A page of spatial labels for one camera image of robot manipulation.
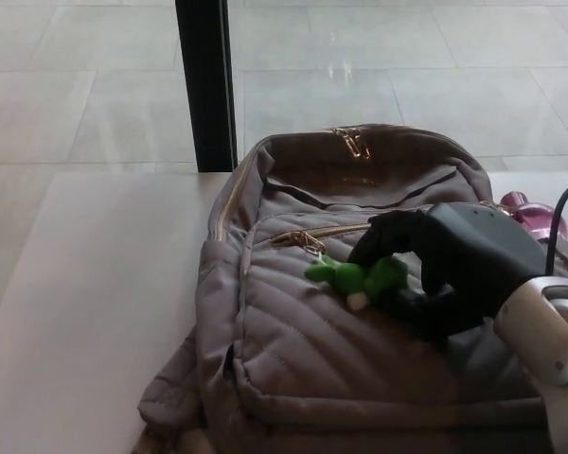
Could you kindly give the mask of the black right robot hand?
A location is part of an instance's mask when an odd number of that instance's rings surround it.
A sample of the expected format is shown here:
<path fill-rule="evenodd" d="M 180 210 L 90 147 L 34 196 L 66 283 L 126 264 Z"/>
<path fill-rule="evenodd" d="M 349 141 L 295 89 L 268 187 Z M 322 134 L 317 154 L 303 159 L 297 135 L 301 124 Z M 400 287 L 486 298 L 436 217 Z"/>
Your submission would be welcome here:
<path fill-rule="evenodd" d="M 385 297 L 391 317 L 428 341 L 444 341 L 493 319 L 527 281 L 543 277 L 546 253 L 513 218 L 461 202 L 370 219 L 351 263 L 369 266 L 395 253 L 421 262 L 420 295 Z"/>

